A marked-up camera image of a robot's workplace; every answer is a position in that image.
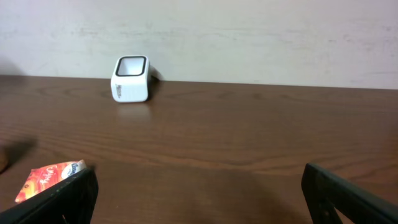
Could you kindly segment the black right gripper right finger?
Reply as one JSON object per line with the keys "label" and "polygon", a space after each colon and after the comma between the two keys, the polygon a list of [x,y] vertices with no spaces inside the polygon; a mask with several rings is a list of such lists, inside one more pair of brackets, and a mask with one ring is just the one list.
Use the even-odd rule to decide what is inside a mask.
{"label": "black right gripper right finger", "polygon": [[312,163],[305,165],[301,188],[312,222],[397,224],[397,206]]}

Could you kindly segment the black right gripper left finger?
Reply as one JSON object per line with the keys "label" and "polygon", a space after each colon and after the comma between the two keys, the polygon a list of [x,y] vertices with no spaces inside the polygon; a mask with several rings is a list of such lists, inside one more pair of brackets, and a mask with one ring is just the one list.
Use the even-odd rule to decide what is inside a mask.
{"label": "black right gripper left finger", "polygon": [[1,224],[90,223],[98,192],[95,171],[86,168],[1,212]]}

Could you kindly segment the orange small snack box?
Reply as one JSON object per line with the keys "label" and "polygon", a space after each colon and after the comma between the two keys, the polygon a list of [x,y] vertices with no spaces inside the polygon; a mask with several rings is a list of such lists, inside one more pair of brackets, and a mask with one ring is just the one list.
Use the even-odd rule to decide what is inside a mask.
{"label": "orange small snack box", "polygon": [[84,160],[69,161],[32,169],[15,202],[21,203],[86,168]]}

